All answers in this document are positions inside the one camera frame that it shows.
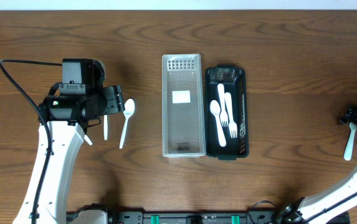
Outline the white plastic fork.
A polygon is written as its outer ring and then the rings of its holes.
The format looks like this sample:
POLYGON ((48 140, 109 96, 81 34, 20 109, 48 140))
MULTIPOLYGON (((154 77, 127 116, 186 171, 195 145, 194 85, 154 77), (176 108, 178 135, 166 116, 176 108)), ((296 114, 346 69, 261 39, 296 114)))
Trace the white plastic fork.
POLYGON ((225 92, 224 98, 226 101, 226 108, 227 108, 228 117, 229 117, 229 132, 230 132, 231 138, 236 138, 237 137, 237 124, 234 121, 234 116, 233 116, 232 96, 229 92, 225 92))
POLYGON ((355 134, 356 134, 356 130, 357 130, 357 126, 354 123, 350 123, 349 127, 350 127, 350 135, 349 135, 348 142, 346 144, 345 151, 343 154, 343 158, 346 161, 350 161, 352 158, 355 134))
POLYGON ((226 112, 226 104, 225 104, 225 89, 222 83, 217 85, 217 92, 219 95, 219 101, 221 106, 220 112, 220 120, 223 127, 228 127, 228 115, 226 112))

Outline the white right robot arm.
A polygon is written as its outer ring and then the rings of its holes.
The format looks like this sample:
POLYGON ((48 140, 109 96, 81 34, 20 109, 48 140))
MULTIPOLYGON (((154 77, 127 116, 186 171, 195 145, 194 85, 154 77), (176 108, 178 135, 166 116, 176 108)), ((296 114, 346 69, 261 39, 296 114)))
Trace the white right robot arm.
MULTIPOLYGON (((341 124, 352 124, 357 130, 357 106, 351 105, 340 118, 341 124)), ((328 223, 357 206, 357 165, 349 175, 330 189, 283 208, 273 223, 328 223)))

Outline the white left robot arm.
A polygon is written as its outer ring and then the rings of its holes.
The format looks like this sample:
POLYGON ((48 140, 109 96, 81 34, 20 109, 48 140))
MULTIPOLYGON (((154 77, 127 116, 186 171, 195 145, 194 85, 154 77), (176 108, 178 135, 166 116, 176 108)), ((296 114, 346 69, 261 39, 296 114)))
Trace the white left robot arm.
POLYGON ((104 87, 99 60, 65 58, 62 80, 39 104, 39 144, 29 187, 14 223, 66 223, 77 154, 87 129, 125 108, 118 85, 104 87))

